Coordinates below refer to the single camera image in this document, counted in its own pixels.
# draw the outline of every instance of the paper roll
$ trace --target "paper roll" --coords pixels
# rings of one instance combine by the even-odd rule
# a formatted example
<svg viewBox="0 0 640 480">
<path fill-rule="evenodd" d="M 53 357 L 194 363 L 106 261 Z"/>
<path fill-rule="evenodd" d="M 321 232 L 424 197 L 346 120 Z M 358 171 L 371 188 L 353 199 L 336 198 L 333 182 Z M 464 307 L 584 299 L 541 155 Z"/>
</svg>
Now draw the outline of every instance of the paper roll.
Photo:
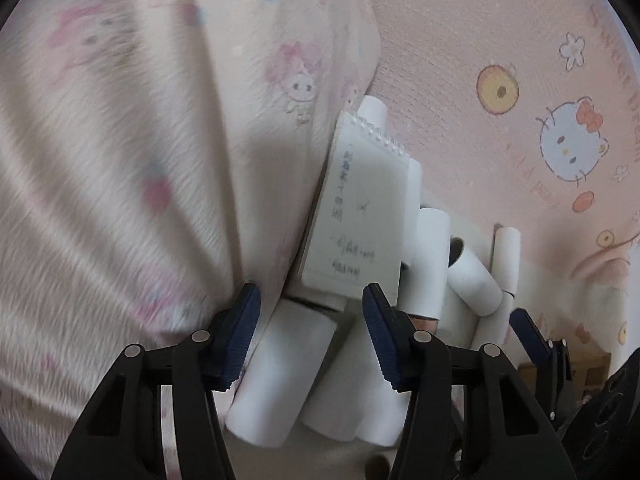
<svg viewBox="0 0 640 480">
<path fill-rule="evenodd" d="M 256 446 L 282 446 L 335 328 L 324 314 L 280 299 L 227 413 L 227 429 Z"/>
<path fill-rule="evenodd" d="M 491 275 L 498 286 L 510 292 L 512 296 L 515 296 L 518 290 L 520 239 L 520 231 L 513 227 L 500 227 L 495 232 Z"/>
<path fill-rule="evenodd" d="M 509 316 L 512 310 L 513 296 L 508 292 L 503 292 L 498 309 L 490 316 L 481 317 L 478 320 L 471 349 L 479 350 L 485 343 L 502 346 L 507 337 L 507 330 L 509 330 Z"/>
<path fill-rule="evenodd" d="M 234 402 L 238 383 L 239 380 L 231 383 L 231 387 L 226 392 L 213 392 L 213 400 L 216 404 L 216 413 L 218 414 L 218 420 L 221 428 L 224 427 L 226 423 L 226 414 L 229 412 L 231 404 Z"/>
<path fill-rule="evenodd" d="M 409 159 L 406 176 L 406 199 L 404 200 L 404 239 L 402 242 L 402 262 L 411 266 L 415 253 L 416 226 L 420 211 L 422 190 L 422 166 L 417 160 Z"/>
<path fill-rule="evenodd" d="M 321 292 L 303 285 L 299 277 L 291 276 L 282 291 L 282 295 L 292 300 L 302 300 L 331 310 L 343 312 L 347 306 L 347 298 L 330 292 Z"/>
<path fill-rule="evenodd" d="M 386 105 L 377 97 L 365 95 L 356 115 L 386 132 Z"/>
<path fill-rule="evenodd" d="M 494 313 L 502 301 L 500 287 L 462 238 L 451 239 L 447 283 L 481 317 Z"/>
<path fill-rule="evenodd" d="M 404 426 L 409 394 L 386 382 L 367 325 L 358 316 L 327 373 L 302 412 L 312 430 L 340 442 L 359 437 L 392 446 Z"/>
<path fill-rule="evenodd" d="M 389 449 L 372 456 L 364 465 L 365 480 L 386 480 L 396 460 L 397 449 Z"/>
<path fill-rule="evenodd" d="M 447 288 L 450 247 L 449 215 L 420 209 L 414 240 L 414 260 L 400 274 L 398 309 L 412 316 L 440 319 Z"/>
</svg>

